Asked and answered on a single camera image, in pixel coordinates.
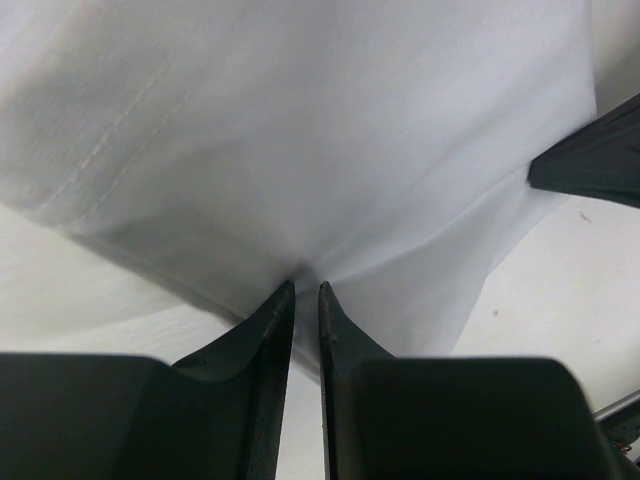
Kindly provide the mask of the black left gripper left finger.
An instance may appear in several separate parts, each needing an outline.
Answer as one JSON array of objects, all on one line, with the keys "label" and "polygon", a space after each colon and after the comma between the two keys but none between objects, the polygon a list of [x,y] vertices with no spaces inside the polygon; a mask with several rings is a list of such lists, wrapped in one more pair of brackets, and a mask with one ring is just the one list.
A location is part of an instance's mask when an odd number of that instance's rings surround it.
[{"label": "black left gripper left finger", "polygon": [[295,316],[283,283],[246,320],[174,364],[5,353],[5,479],[271,479]]}]

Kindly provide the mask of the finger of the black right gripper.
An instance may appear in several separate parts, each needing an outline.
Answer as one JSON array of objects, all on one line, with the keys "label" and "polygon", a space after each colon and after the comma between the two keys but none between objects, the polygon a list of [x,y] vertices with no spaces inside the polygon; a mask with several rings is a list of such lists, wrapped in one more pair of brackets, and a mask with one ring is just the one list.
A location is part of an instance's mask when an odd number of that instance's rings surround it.
[{"label": "finger of the black right gripper", "polygon": [[639,206],[639,97],[535,158],[527,180],[538,190]]}]

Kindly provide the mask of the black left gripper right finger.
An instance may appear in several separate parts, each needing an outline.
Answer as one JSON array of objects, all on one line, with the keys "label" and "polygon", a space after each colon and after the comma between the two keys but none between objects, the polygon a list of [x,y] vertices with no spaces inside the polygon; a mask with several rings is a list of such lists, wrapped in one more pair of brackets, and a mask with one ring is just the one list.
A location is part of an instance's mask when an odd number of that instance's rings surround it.
[{"label": "black left gripper right finger", "polygon": [[612,479],[582,389],[546,358],[397,358],[318,296],[332,479]]}]

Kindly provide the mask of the white skirt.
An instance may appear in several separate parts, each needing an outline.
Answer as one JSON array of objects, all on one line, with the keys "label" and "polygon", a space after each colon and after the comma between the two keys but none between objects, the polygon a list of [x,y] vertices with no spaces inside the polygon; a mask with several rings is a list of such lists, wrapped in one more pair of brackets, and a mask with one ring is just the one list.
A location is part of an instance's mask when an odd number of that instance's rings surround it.
[{"label": "white skirt", "polygon": [[1,202],[224,317],[452,351],[595,115],[586,1],[5,1]]}]

